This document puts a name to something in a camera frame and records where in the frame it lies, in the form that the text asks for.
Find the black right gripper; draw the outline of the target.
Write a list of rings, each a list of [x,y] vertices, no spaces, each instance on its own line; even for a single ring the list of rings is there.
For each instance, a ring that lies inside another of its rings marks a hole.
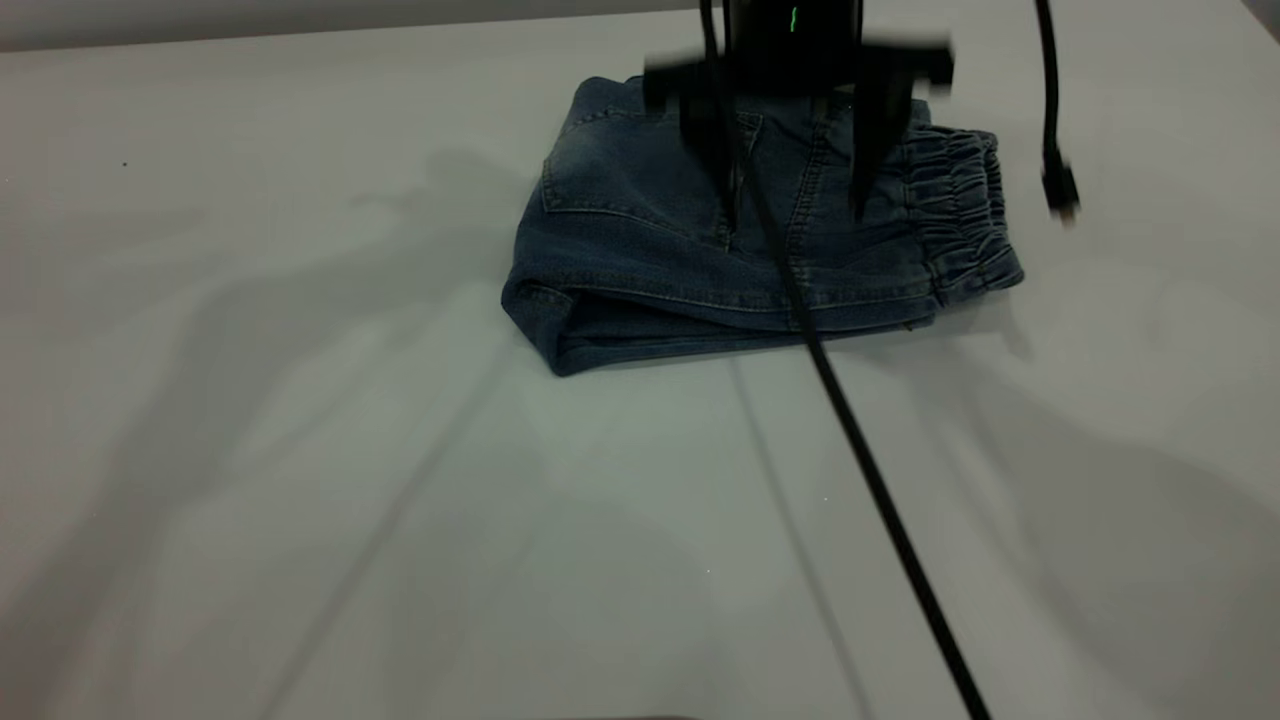
[[[722,232],[740,225],[742,169],[726,105],[710,96],[804,97],[855,86],[849,205],[854,220],[886,158],[909,127],[913,86],[947,88],[955,58],[947,40],[873,41],[864,35],[863,1],[700,1],[703,55],[648,61],[649,108],[680,97],[680,133],[710,181]]]

